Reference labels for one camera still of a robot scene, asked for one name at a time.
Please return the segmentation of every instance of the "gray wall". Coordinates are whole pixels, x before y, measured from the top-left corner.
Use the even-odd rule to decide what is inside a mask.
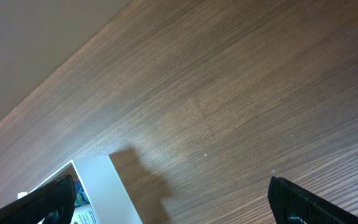
[[[0,120],[130,1],[0,1]]]

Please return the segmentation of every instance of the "white box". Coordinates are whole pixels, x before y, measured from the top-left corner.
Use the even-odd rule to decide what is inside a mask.
[[[100,224],[142,223],[109,156],[70,160],[34,190],[67,174],[80,180]]]

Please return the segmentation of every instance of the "brown wood tabletop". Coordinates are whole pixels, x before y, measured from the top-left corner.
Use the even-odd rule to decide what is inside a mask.
[[[274,223],[273,175],[358,215],[358,1],[133,0],[0,122],[0,208],[111,153],[144,223]]]

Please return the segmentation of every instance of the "wood grain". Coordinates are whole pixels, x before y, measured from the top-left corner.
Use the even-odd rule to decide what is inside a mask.
[[[358,215],[358,1],[133,0],[0,122],[0,207],[107,154],[144,223],[273,223],[272,175]]]

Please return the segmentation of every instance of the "black object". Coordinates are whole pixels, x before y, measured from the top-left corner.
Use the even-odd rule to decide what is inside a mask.
[[[70,224],[76,191],[65,175],[0,209],[0,224]]]
[[[267,194],[278,224],[358,224],[358,217],[282,177],[272,177]]]

